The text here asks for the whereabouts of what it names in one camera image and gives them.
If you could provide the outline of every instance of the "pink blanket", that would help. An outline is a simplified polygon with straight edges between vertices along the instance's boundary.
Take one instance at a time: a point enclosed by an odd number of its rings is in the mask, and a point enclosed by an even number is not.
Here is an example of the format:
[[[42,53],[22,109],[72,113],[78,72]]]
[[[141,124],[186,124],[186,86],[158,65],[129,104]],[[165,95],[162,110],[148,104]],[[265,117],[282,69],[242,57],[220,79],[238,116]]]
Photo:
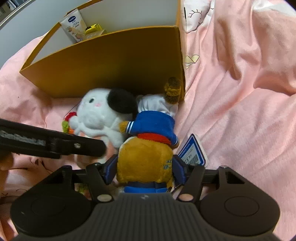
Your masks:
[[[252,181],[280,205],[275,234],[296,234],[296,13],[283,1],[186,0],[186,97],[176,134],[194,133],[209,158]],[[18,72],[42,37],[32,40],[0,70],[0,117],[61,130],[79,99],[51,99]],[[15,155],[0,199],[0,237],[11,239],[11,196],[18,196],[73,158]]]

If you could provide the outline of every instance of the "stuffed animal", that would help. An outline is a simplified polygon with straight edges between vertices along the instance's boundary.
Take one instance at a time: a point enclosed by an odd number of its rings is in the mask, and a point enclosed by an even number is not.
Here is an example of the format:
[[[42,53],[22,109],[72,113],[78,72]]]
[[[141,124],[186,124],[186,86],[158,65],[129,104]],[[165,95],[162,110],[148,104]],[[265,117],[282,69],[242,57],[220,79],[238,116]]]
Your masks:
[[[136,135],[119,149],[117,180],[125,192],[165,192],[172,185],[172,148],[178,145],[174,117],[178,110],[181,82],[171,77],[164,95],[138,98],[134,121],[120,123],[120,131]]]
[[[101,158],[76,156],[79,167],[85,168],[94,162],[105,163],[118,152],[127,138],[125,133],[120,133],[118,125],[132,120],[136,108],[135,97],[123,89],[93,89],[82,98],[77,115],[69,118],[69,127],[75,135],[103,140],[107,152]]]

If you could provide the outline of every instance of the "blue jacket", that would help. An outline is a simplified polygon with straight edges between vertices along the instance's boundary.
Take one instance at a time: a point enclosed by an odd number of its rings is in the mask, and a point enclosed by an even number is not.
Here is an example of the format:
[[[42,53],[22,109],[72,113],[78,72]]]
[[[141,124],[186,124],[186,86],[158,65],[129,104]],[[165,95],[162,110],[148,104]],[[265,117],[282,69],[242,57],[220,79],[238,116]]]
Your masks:
[[[140,112],[135,121],[129,121],[126,132],[132,135],[140,133],[154,133],[165,136],[174,146],[178,144],[178,137],[174,134],[175,120],[168,114],[146,110]]]
[[[140,183],[140,182],[128,182],[124,187],[125,193],[161,193],[166,192],[168,189],[166,183]]]

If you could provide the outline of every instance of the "screw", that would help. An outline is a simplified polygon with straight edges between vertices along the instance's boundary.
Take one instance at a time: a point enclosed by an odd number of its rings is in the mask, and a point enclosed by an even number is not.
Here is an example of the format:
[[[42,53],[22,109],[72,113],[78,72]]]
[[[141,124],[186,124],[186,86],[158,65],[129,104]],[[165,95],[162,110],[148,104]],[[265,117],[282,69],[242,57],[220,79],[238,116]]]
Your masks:
[[[74,147],[75,147],[76,149],[80,149],[81,145],[80,145],[79,143],[74,143]]]
[[[147,198],[149,198],[149,196],[146,195],[146,194],[144,194],[144,195],[141,196],[141,198],[142,198],[143,200],[146,200]]]
[[[112,196],[109,194],[101,194],[101,195],[97,196],[97,199],[100,202],[109,202],[112,200]]]
[[[190,202],[194,199],[194,197],[189,193],[183,193],[178,198],[183,202]]]

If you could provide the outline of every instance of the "brown plush bear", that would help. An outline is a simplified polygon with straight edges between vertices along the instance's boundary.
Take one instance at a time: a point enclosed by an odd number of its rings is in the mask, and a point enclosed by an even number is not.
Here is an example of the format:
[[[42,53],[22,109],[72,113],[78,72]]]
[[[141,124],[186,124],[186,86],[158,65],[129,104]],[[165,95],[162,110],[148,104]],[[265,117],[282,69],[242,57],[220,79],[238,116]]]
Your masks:
[[[180,93],[180,80],[171,77],[164,94],[138,97],[136,119],[119,124],[121,132],[134,135],[118,154],[117,180],[125,184],[125,192],[165,192],[172,185],[172,148],[178,145],[174,117]]]

